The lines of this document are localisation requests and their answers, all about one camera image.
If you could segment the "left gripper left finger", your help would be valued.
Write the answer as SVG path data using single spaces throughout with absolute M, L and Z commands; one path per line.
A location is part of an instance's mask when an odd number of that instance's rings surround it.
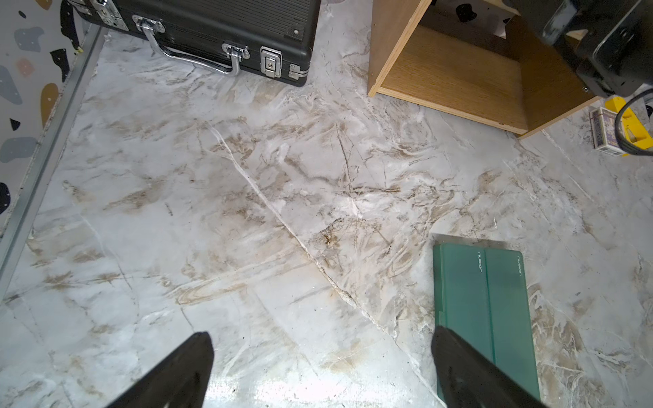
M 213 363 L 209 333 L 194 333 L 109 406 L 201 407 Z

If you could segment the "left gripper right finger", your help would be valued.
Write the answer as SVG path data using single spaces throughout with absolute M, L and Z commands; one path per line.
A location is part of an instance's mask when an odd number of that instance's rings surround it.
M 444 326 L 435 328 L 431 352 L 448 407 L 545 407 Z

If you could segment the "green pencil case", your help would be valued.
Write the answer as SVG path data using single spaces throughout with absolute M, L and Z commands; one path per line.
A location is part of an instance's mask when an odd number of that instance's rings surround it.
M 442 243 L 433 248 L 435 323 L 494 360 L 485 251 Z
M 525 265 L 517 251 L 485 250 L 495 365 L 540 400 Z

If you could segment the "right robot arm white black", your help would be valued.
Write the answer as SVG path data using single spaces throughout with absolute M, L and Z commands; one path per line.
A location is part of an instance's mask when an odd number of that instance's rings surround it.
M 652 85 L 652 3 L 508 1 L 593 94 L 629 97 Z

